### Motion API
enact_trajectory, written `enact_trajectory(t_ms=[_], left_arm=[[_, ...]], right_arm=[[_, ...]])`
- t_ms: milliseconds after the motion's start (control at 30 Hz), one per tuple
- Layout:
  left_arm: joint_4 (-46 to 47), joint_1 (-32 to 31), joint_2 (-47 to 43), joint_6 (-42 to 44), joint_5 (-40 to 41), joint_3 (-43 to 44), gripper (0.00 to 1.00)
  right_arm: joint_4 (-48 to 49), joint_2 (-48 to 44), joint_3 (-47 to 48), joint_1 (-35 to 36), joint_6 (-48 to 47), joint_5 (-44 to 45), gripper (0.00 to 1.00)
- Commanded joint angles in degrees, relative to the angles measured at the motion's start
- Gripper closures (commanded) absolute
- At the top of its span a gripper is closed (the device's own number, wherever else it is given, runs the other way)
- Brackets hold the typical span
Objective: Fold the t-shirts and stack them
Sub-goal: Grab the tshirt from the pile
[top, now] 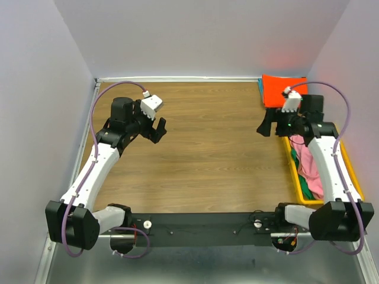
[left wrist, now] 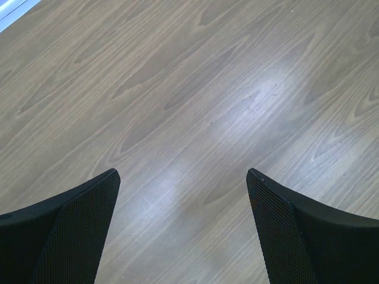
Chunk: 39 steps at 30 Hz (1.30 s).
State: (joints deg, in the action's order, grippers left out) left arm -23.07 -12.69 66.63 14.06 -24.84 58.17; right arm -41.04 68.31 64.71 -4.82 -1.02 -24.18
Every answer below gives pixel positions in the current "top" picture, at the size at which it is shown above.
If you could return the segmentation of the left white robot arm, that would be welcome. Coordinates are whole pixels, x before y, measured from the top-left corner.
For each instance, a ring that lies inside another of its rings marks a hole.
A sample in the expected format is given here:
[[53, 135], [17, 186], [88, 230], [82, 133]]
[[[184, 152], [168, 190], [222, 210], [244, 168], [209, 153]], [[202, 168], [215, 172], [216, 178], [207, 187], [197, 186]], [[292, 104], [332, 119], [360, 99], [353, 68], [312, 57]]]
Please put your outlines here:
[[95, 135], [95, 143], [80, 174], [59, 201], [50, 201], [45, 209], [51, 241], [81, 250], [93, 248], [100, 234], [114, 229], [119, 234], [131, 228], [131, 209], [109, 204], [94, 212], [94, 203], [107, 175], [126, 147], [142, 136], [158, 143], [166, 134], [164, 118], [153, 125], [163, 100], [152, 95], [142, 100], [114, 98], [111, 114]]

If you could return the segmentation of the pink t shirt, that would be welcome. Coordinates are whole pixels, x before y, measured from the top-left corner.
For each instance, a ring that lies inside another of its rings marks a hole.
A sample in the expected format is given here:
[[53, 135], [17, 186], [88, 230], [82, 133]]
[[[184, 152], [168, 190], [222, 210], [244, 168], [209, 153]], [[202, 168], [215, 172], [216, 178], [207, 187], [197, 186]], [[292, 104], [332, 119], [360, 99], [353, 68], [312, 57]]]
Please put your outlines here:
[[323, 187], [316, 163], [310, 150], [306, 147], [304, 138], [300, 135], [292, 135], [289, 138], [291, 147], [296, 150], [300, 162], [299, 174], [307, 181], [315, 199], [323, 199]]

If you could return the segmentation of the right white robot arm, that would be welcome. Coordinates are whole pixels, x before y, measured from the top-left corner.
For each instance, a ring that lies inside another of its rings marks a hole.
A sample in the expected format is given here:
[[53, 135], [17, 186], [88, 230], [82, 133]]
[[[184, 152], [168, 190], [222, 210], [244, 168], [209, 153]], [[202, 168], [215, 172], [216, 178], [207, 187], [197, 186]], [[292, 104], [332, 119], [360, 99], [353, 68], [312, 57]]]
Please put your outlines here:
[[323, 205], [311, 209], [296, 204], [279, 204], [272, 217], [274, 228], [287, 231], [293, 225], [310, 231], [315, 240], [358, 241], [374, 216], [371, 203], [364, 202], [351, 181], [342, 157], [339, 133], [332, 122], [323, 120], [324, 97], [299, 95], [292, 91], [282, 107], [267, 108], [257, 132], [264, 137], [301, 136], [315, 161], [323, 189]]

